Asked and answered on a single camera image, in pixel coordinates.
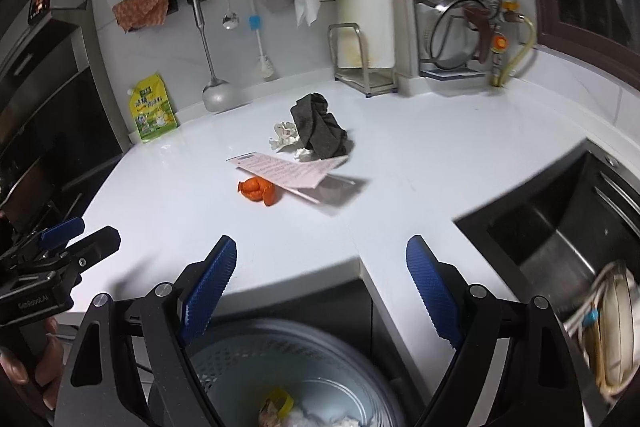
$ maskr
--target yellow seasoning packet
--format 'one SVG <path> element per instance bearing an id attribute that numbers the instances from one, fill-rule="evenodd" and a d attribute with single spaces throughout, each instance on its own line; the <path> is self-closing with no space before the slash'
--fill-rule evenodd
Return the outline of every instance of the yellow seasoning packet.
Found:
<path id="1" fill-rule="evenodd" d="M 129 110 L 140 138 L 148 142 L 178 127 L 159 74 L 141 80 L 131 93 Z"/>

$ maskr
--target metal ladle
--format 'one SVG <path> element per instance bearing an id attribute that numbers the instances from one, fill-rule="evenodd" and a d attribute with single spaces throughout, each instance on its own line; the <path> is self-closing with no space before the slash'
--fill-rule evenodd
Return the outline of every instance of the metal ladle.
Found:
<path id="1" fill-rule="evenodd" d="M 211 80 L 202 90 L 202 101 L 204 102 L 204 107 L 209 112 L 224 112 L 238 107 L 241 105 L 238 91 L 228 82 L 216 77 L 216 73 L 213 70 L 213 62 L 211 61 L 211 55 L 209 54 L 207 36 L 204 33 L 204 15 L 202 14 L 202 8 L 200 7 L 200 0 L 193 0 L 193 16 L 196 20 L 196 26 L 200 31 L 200 36 L 202 37 L 204 52 L 207 55 L 207 63 L 209 64 L 209 70 L 211 71 Z"/>
<path id="2" fill-rule="evenodd" d="M 226 0 L 226 15 L 222 19 L 222 26 L 225 30 L 235 30 L 240 24 L 240 17 L 231 9 L 231 1 Z"/>

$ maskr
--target finger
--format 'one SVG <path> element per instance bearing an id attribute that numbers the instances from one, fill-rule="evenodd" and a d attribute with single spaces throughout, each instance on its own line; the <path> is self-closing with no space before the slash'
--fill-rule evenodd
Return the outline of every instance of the finger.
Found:
<path id="1" fill-rule="evenodd" d="M 45 386 L 62 374 L 64 354 L 62 343 L 56 337 L 49 337 L 49 344 L 36 367 L 35 379 L 38 385 Z"/>
<path id="2" fill-rule="evenodd" d="M 42 395 L 44 404 L 52 411 L 56 408 L 58 403 L 58 391 L 60 390 L 60 383 L 62 382 L 62 376 L 57 377 L 51 385 L 47 387 L 47 390 Z"/>
<path id="3" fill-rule="evenodd" d="M 49 317 L 44 321 L 44 327 L 47 330 L 47 333 L 55 335 L 58 333 L 58 321 L 55 317 Z"/>
<path id="4" fill-rule="evenodd" d="M 0 365 L 4 369 L 7 378 L 16 385 L 24 385 L 29 381 L 29 374 L 21 362 L 10 359 L 4 355 L 0 356 Z"/>

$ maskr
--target sink basin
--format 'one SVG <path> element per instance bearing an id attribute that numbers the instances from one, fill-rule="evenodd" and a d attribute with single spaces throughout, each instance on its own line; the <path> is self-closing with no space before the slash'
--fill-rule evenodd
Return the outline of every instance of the sink basin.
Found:
<path id="1" fill-rule="evenodd" d="M 640 182 L 588 140 L 456 225 L 520 301 L 544 295 L 561 320 L 606 264 L 622 259 L 640 280 Z M 583 402 L 598 425 L 606 406 L 567 340 Z M 638 376 L 626 393 L 636 387 Z"/>

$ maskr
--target window frame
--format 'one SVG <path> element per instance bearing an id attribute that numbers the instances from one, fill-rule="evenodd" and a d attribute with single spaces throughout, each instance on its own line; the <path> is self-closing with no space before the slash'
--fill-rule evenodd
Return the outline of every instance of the window frame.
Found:
<path id="1" fill-rule="evenodd" d="M 640 55 L 560 19 L 558 0 L 536 0 L 538 44 L 579 58 L 640 90 Z"/>

